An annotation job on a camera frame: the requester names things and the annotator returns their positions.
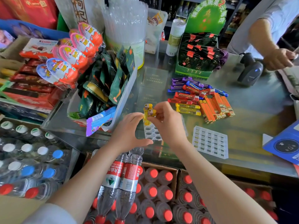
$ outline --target kinder chocolate box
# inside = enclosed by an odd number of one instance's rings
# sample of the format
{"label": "kinder chocolate box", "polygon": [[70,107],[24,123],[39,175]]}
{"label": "kinder chocolate box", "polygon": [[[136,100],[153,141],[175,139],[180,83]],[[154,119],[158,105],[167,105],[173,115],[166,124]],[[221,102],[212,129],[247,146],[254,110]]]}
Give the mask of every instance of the kinder chocolate box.
{"label": "kinder chocolate box", "polygon": [[57,43],[58,41],[31,38],[20,52],[20,56],[24,58],[47,60],[54,57],[51,51]]}

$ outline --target cashier's hand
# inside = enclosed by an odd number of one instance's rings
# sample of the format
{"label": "cashier's hand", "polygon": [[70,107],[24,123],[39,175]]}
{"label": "cashier's hand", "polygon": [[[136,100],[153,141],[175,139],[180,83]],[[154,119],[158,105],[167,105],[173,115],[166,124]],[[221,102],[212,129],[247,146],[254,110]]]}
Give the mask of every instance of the cashier's hand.
{"label": "cashier's hand", "polygon": [[143,119],[143,116],[144,114],[141,112],[126,115],[115,128],[108,143],[112,147],[119,149],[120,153],[128,152],[135,147],[144,147],[153,144],[153,141],[150,139],[138,140],[135,137],[136,127],[139,121]]}
{"label": "cashier's hand", "polygon": [[292,59],[296,57],[296,53],[288,49],[275,49],[264,57],[264,64],[269,71],[292,67]]}
{"label": "cashier's hand", "polygon": [[181,114],[176,112],[167,101],[158,103],[153,109],[157,111],[156,117],[148,117],[158,128],[162,139],[172,149],[185,147],[188,143]]}

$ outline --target counter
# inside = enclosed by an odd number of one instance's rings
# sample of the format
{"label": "counter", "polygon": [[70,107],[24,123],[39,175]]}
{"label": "counter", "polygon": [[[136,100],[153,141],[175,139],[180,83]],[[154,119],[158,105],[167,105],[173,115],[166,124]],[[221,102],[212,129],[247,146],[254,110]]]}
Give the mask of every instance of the counter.
{"label": "counter", "polygon": [[[155,105],[173,97],[168,94],[174,75],[175,57],[165,54],[167,41],[161,42],[155,55],[145,54],[144,66],[138,70],[137,79],[122,112],[143,112],[146,103]],[[254,86],[246,87],[237,83],[244,66],[241,56],[230,55],[226,64],[214,71],[207,84],[226,91],[235,116],[206,124],[203,117],[183,114],[192,141],[193,128],[201,126],[228,136],[229,158],[221,159],[208,154],[203,156],[222,170],[223,173],[253,177],[269,181],[271,174],[298,179],[293,164],[262,149],[262,135],[275,136],[295,121],[293,101],[289,98],[280,76],[275,72],[264,73]],[[80,127],[66,116],[69,97],[60,101],[42,124],[65,142],[79,150],[86,150],[92,139],[108,141],[110,133],[97,131],[90,138],[85,137],[86,129]],[[143,124],[137,126],[136,137],[144,138]],[[154,141],[145,149],[143,155],[147,162],[174,167],[183,167],[163,141]]]}

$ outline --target plastic storage bin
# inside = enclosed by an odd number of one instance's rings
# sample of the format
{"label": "plastic storage bin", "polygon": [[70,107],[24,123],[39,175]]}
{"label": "plastic storage bin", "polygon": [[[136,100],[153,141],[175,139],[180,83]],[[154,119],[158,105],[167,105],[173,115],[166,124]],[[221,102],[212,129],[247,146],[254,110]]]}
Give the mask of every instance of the plastic storage bin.
{"label": "plastic storage bin", "polygon": [[[106,127],[106,126],[102,126],[101,128],[103,129],[103,131],[108,131],[108,130],[113,130],[117,123],[118,123],[118,120],[119,120],[119,117],[121,116],[121,113],[123,111],[123,108],[125,106],[125,103],[129,97],[129,94],[131,92],[131,89],[134,85],[134,82],[136,80],[136,77],[137,77],[137,67],[135,67],[130,79],[129,79],[129,82],[124,90],[124,93],[123,95],[121,96],[121,99],[119,101],[119,104],[117,105],[117,108],[116,108],[116,111],[115,111],[115,115],[114,115],[114,118],[110,124],[110,126]],[[86,119],[84,118],[81,118],[81,119],[75,119],[73,118],[72,114],[71,113],[76,113],[78,112],[78,105],[80,103],[80,97],[78,95],[78,90],[75,92],[75,94],[72,96],[71,100],[70,100],[70,103],[69,103],[69,106],[68,106],[68,109],[67,109],[67,116],[73,120],[75,123],[78,123],[80,126],[86,126]]]}
{"label": "plastic storage bin", "polygon": [[157,26],[148,24],[147,31],[145,35],[145,40],[147,41],[145,44],[145,52],[155,54],[158,43],[160,42],[161,33],[164,30],[165,24],[167,22],[168,14],[167,12],[156,10],[156,9],[148,9],[147,16],[152,18],[154,15],[159,13],[161,19],[163,20],[162,23],[158,24]]}

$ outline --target white sleeve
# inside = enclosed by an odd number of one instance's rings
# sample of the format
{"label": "white sleeve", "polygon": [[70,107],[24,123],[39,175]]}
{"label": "white sleeve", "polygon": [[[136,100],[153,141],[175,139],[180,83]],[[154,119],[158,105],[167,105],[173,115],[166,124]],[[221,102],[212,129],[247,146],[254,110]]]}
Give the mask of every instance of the white sleeve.
{"label": "white sleeve", "polygon": [[299,14],[299,0],[275,0],[260,16],[269,20],[271,31],[277,31],[285,22],[291,22]]}
{"label": "white sleeve", "polygon": [[31,214],[22,224],[77,224],[75,219],[63,208],[46,203]]}

